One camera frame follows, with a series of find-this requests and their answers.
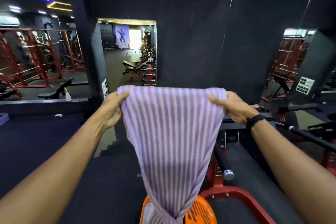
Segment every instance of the instruction sign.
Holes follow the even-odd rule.
[[[106,79],[101,84],[101,88],[103,90],[104,98],[106,98],[107,94],[109,93],[109,89],[107,88],[107,80]]]
[[[314,84],[314,80],[306,78],[306,77],[301,77],[299,84],[296,86],[296,91],[300,91],[303,94],[308,95],[313,84]]]

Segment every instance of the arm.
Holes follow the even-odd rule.
[[[0,200],[0,223],[59,221],[100,138],[120,119],[120,102],[127,95],[108,95],[61,149]]]
[[[258,112],[236,93],[228,99],[209,96],[209,100],[226,108],[235,122],[246,124]],[[252,136],[278,180],[305,223],[334,223],[336,219],[336,178],[325,168],[290,143],[266,120],[257,122]]]

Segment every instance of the black wristwatch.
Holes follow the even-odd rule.
[[[251,132],[251,128],[254,126],[254,124],[256,124],[258,121],[260,120],[265,120],[266,117],[258,114],[256,116],[254,116],[253,118],[247,118],[247,122],[246,122],[246,129],[248,130],[248,132]]]

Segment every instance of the forearm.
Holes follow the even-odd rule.
[[[0,201],[1,223],[57,223],[104,132],[93,115],[51,158]]]
[[[266,120],[252,127],[259,149],[306,223],[334,223],[336,178],[290,143]]]

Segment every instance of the black pillar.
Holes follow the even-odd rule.
[[[86,0],[70,0],[75,17],[79,42],[83,53],[86,74],[94,107],[104,99],[102,83],[106,81],[106,67],[97,18],[92,16]]]
[[[336,63],[336,33],[317,30],[309,45],[306,56],[298,69],[298,74],[288,94],[288,100],[295,104],[309,103],[315,90],[322,89]],[[312,87],[305,94],[297,91],[301,77],[314,80]]]

